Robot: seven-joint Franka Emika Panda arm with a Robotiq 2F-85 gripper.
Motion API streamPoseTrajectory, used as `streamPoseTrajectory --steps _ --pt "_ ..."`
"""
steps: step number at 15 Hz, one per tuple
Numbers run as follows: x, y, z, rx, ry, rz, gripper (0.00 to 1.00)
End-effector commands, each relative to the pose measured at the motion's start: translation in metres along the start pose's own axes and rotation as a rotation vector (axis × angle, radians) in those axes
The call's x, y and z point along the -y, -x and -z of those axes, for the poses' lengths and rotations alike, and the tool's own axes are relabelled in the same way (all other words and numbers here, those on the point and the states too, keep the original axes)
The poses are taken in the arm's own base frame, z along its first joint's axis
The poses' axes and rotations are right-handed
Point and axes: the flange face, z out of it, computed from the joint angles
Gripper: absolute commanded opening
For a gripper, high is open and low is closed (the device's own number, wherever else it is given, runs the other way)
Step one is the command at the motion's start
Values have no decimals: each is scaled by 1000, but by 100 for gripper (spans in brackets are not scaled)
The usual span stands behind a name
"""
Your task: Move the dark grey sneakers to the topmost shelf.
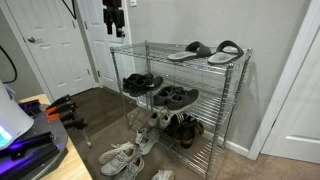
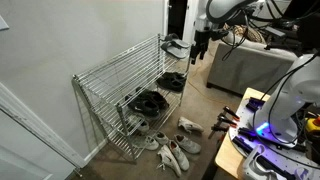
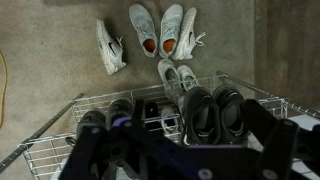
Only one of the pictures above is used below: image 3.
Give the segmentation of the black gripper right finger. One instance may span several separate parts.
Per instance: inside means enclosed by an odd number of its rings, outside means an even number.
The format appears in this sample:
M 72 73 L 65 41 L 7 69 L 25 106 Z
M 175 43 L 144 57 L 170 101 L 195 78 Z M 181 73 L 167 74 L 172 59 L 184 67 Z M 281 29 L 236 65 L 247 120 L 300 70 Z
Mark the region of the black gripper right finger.
M 288 119 L 275 118 L 257 101 L 243 105 L 245 125 L 263 146 L 257 172 L 267 180 L 288 180 L 299 127 Z

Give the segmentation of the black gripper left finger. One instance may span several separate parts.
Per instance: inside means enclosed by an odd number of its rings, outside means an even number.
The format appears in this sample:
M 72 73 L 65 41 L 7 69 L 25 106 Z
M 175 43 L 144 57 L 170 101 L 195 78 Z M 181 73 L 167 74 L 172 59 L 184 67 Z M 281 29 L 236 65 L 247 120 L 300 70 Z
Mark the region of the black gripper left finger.
M 77 137 L 58 180 L 103 180 L 109 157 L 106 128 L 86 128 Z

